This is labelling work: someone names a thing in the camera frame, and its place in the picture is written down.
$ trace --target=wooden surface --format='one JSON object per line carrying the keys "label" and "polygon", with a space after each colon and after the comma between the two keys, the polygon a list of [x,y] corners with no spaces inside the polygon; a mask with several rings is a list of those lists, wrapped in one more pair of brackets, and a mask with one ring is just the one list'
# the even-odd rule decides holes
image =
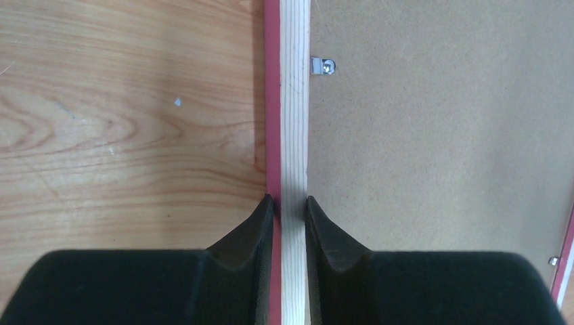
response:
{"label": "wooden surface", "polygon": [[59,248],[202,248],[265,191],[258,0],[0,4],[0,310]]}
{"label": "wooden surface", "polygon": [[574,324],[574,274],[572,273],[562,302],[562,315],[568,324]]}
{"label": "wooden surface", "polygon": [[305,323],[310,0],[280,0],[281,324]]}
{"label": "wooden surface", "polygon": [[510,251],[548,286],[574,199],[574,7],[311,2],[309,194],[380,250]]}

